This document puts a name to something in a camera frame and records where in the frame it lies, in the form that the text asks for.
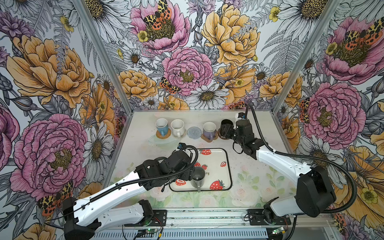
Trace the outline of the black mug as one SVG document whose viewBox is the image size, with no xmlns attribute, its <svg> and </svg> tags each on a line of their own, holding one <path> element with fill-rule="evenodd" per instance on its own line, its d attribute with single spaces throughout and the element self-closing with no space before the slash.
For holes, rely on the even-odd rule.
<svg viewBox="0 0 384 240">
<path fill-rule="evenodd" d="M 233 128 L 234 128 L 233 121 L 231 121 L 229 119 L 224 119 L 221 121 L 221 127 L 220 127 L 221 132 L 225 133 L 227 130 L 230 130 Z"/>
</svg>

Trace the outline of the grey mug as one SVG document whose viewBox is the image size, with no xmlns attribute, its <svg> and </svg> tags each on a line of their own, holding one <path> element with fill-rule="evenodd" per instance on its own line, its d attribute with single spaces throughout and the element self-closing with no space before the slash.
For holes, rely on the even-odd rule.
<svg viewBox="0 0 384 240">
<path fill-rule="evenodd" d="M 206 172 L 202 167 L 194 167 L 191 184 L 197 190 L 197 192 L 201 192 L 202 190 L 202 186 L 205 180 L 205 175 L 206 175 Z"/>
</svg>

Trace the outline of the cork paw print coaster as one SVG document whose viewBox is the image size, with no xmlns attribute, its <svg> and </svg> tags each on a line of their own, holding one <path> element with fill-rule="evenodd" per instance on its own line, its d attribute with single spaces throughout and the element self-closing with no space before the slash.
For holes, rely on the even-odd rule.
<svg viewBox="0 0 384 240">
<path fill-rule="evenodd" d="M 211 143 L 215 140 L 218 139 L 218 134 L 215 134 L 215 136 L 213 137 L 212 140 L 210 140 L 209 138 L 207 138 L 206 136 L 204 136 L 204 134 L 201 135 L 201 139 L 203 139 L 204 141 L 206 141 L 207 143 Z"/>
</svg>

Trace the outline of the woven rattan round coaster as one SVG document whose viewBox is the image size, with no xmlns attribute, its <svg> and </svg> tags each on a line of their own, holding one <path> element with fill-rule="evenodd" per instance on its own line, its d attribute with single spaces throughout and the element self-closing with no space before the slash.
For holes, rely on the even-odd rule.
<svg viewBox="0 0 384 240">
<path fill-rule="evenodd" d="M 162 133 L 161 133 L 159 130 L 157 130 L 157 132 L 156 132 L 156 137 L 157 137 L 158 139 L 161 139 L 161 140 L 167 139 L 167 138 L 169 138 L 171 135 L 172 135 L 172 131 L 171 131 L 171 129 L 168 129 L 168 131 L 167 131 L 164 135 L 162 135 Z"/>
</svg>

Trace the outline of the white mug purple handle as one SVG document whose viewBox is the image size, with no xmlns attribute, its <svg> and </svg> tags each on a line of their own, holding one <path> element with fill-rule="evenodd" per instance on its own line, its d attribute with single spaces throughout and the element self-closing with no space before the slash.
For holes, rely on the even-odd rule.
<svg viewBox="0 0 384 240">
<path fill-rule="evenodd" d="M 203 134 L 210 140 L 213 139 L 215 134 L 217 133 L 217 126 L 213 122 L 206 122 L 203 125 Z"/>
</svg>

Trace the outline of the grey woven round coaster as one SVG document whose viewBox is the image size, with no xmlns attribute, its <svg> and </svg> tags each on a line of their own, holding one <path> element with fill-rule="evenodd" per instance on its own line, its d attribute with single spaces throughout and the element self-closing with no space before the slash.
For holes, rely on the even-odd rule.
<svg viewBox="0 0 384 240">
<path fill-rule="evenodd" d="M 193 140 L 199 139 L 202 134 L 203 134 L 203 132 L 199 127 L 190 127 L 187 130 L 187 136 Z"/>
</svg>

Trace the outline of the blue mug white inside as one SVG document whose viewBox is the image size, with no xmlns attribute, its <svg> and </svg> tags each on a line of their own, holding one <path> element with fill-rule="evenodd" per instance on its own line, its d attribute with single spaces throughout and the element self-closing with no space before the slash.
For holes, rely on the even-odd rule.
<svg viewBox="0 0 384 240">
<path fill-rule="evenodd" d="M 165 118 L 157 119 L 155 125 L 157 130 L 159 130 L 162 135 L 164 135 L 169 129 L 168 120 L 166 120 Z"/>
</svg>

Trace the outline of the scratched brown round coaster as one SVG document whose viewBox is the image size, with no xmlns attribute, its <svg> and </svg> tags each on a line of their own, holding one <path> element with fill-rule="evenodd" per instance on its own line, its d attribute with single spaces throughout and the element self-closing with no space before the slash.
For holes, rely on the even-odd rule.
<svg viewBox="0 0 384 240">
<path fill-rule="evenodd" d="M 220 139 L 222 139 L 222 140 L 228 140 L 228 138 L 226 138 L 225 136 L 223 137 L 222 135 L 221 135 L 221 131 L 220 130 L 218 130 L 218 137 L 220 138 Z"/>
</svg>

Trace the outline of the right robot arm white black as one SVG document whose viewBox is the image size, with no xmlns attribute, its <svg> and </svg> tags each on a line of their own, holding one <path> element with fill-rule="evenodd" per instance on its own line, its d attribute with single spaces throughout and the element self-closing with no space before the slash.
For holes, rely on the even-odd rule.
<svg viewBox="0 0 384 240">
<path fill-rule="evenodd" d="M 310 167 L 291 157 L 278 153 L 253 133 L 248 119 L 237 120 L 233 125 L 223 121 L 220 130 L 223 139 L 231 139 L 242 148 L 242 153 L 272 167 L 296 184 L 296 194 L 286 198 L 275 198 L 264 205 L 264 219 L 272 223 L 277 217 L 307 215 L 317 217 L 336 200 L 336 194 L 326 170 Z"/>
</svg>

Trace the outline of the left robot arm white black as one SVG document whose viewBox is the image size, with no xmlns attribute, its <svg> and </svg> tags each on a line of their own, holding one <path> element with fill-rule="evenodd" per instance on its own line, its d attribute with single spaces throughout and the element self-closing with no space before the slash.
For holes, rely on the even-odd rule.
<svg viewBox="0 0 384 240">
<path fill-rule="evenodd" d="M 149 201 L 124 208 L 117 206 L 153 188 L 164 188 L 176 180 L 190 181 L 199 150 L 179 144 L 169 157 L 146 160 L 117 183 L 82 199 L 63 202 L 66 240 L 89 240 L 96 232 L 116 226 L 146 226 L 155 214 Z"/>
</svg>

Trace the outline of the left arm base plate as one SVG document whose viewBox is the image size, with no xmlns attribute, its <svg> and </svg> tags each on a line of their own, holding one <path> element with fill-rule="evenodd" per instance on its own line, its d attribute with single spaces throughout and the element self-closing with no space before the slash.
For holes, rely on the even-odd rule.
<svg viewBox="0 0 384 240">
<path fill-rule="evenodd" d="M 164 227 L 167 221 L 167 210 L 154 210 L 153 213 L 144 213 L 144 217 L 132 227 Z"/>
</svg>

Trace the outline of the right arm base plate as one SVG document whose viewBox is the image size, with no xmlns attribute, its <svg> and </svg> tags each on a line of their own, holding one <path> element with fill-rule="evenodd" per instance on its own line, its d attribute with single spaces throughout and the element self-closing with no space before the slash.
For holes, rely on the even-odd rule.
<svg viewBox="0 0 384 240">
<path fill-rule="evenodd" d="M 292 224 L 288 215 L 285 215 L 283 217 L 278 217 L 273 212 L 267 209 L 248 209 L 247 217 L 249 219 L 251 226 L 258 226 L 258 225 L 289 226 Z"/>
</svg>

